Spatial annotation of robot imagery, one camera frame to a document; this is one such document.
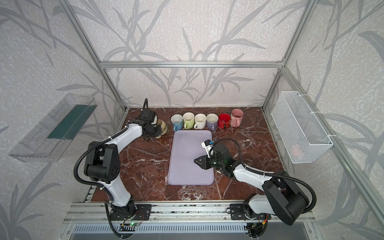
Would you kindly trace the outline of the cream teapot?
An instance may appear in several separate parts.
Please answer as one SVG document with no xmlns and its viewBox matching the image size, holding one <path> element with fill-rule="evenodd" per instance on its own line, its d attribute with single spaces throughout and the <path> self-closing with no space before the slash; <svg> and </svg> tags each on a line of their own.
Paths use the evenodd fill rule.
<svg viewBox="0 0 384 240">
<path fill-rule="evenodd" d="M 160 139 L 163 135 L 165 135 L 168 131 L 167 123 L 163 120 L 158 120 L 157 125 L 161 126 L 161 135 L 156 137 Z"/>
</svg>

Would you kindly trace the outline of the blue mug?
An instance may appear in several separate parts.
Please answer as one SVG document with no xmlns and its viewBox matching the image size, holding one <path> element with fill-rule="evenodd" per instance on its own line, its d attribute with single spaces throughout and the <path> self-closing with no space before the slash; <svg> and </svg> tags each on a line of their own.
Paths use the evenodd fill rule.
<svg viewBox="0 0 384 240">
<path fill-rule="evenodd" d="M 177 132 L 179 130 L 182 130 L 184 127 L 184 122 L 183 122 L 183 116 L 176 114 L 171 117 L 171 122 L 173 124 L 173 131 Z"/>
</svg>

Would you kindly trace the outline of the white mug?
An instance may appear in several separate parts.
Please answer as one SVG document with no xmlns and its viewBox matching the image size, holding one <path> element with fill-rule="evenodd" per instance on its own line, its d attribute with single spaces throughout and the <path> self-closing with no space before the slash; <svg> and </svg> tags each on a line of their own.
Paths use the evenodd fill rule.
<svg viewBox="0 0 384 240">
<path fill-rule="evenodd" d="M 207 117 L 204 114 L 195 115 L 195 125 L 194 129 L 203 130 L 206 127 Z"/>
</svg>

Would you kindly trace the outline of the lavender mug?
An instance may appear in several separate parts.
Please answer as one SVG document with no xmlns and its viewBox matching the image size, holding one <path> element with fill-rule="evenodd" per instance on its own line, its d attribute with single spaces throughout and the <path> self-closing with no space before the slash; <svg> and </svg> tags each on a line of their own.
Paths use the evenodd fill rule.
<svg viewBox="0 0 384 240">
<path fill-rule="evenodd" d="M 208 114 L 206 122 L 207 129 L 210 131 L 216 131 L 216 129 L 218 128 L 218 121 L 219 117 L 216 114 Z"/>
</svg>

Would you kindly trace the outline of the light green mug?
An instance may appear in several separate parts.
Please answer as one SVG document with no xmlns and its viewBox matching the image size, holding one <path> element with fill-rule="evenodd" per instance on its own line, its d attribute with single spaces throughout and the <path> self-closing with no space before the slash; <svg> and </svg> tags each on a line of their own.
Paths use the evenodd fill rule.
<svg viewBox="0 0 384 240">
<path fill-rule="evenodd" d="M 191 112 L 183 114 L 183 124 L 185 130 L 190 130 L 194 128 L 195 125 L 195 115 Z"/>
</svg>

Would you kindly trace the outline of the red mug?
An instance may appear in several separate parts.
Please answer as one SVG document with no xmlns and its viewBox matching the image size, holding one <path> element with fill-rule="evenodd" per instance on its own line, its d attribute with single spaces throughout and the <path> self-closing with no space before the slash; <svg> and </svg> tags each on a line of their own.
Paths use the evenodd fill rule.
<svg viewBox="0 0 384 240">
<path fill-rule="evenodd" d="M 231 122 L 231 116 L 230 115 L 228 115 L 226 113 L 222 113 L 222 114 L 219 115 L 218 127 L 220 129 L 227 129 L 227 128 L 229 128 L 230 122 Z"/>
</svg>

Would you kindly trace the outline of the pink patterned mug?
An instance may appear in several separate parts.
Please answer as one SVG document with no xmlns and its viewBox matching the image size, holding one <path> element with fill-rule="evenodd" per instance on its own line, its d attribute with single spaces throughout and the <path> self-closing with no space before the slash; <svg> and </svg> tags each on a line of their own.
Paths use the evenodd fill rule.
<svg viewBox="0 0 384 240">
<path fill-rule="evenodd" d="M 233 128 L 238 128 L 240 127 L 242 120 L 244 117 L 244 112 L 240 109 L 234 109 L 231 112 L 231 126 Z"/>
</svg>

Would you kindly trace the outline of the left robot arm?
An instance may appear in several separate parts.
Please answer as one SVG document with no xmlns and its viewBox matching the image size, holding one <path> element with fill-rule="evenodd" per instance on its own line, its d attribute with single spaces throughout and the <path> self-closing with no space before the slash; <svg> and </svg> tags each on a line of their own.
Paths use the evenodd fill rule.
<svg viewBox="0 0 384 240">
<path fill-rule="evenodd" d="M 121 177 L 120 152 L 139 137 L 150 139 L 161 135 L 155 111 L 142 109 L 139 117 L 102 142 L 89 144 L 85 159 L 84 174 L 91 179 L 87 184 L 99 186 L 111 200 L 111 208 L 128 216 L 137 212 L 132 195 L 127 191 Z"/>
</svg>

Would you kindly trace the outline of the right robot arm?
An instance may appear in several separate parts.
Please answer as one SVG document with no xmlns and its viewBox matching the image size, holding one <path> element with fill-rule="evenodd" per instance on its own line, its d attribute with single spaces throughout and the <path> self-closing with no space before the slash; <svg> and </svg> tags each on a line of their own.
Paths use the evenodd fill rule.
<svg viewBox="0 0 384 240">
<path fill-rule="evenodd" d="M 234 220 L 256 220 L 261 215 L 274 215 L 283 223 L 292 225 L 310 206 L 310 201 L 298 186 L 298 182 L 285 171 L 269 173 L 252 169 L 233 159 L 224 145 L 206 147 L 207 155 L 194 159 L 203 170 L 216 169 L 228 178 L 249 184 L 264 192 L 251 194 L 235 212 Z"/>
</svg>

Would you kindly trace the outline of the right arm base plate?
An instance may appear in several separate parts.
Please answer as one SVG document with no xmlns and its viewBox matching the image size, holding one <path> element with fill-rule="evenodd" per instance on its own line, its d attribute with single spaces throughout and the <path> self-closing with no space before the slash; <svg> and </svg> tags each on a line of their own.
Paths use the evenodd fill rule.
<svg viewBox="0 0 384 240">
<path fill-rule="evenodd" d="M 252 214 L 252 216 L 247 216 L 247 212 L 244 210 L 243 204 L 230 204 L 229 214 L 231 216 L 231 220 L 233 221 L 264 221 L 265 219 L 271 220 L 271 215 L 269 214 Z"/>
</svg>

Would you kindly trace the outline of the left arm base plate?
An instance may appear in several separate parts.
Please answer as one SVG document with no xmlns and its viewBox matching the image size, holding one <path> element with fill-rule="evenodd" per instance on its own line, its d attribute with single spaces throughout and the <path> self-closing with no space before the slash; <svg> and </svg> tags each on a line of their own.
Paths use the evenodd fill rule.
<svg viewBox="0 0 384 240">
<path fill-rule="evenodd" d="M 112 205 L 110 218 L 112 221 L 148 221 L 150 219 L 151 210 L 151 204 L 138 204 L 136 205 L 136 209 L 130 211 L 130 213 L 120 207 Z"/>
</svg>

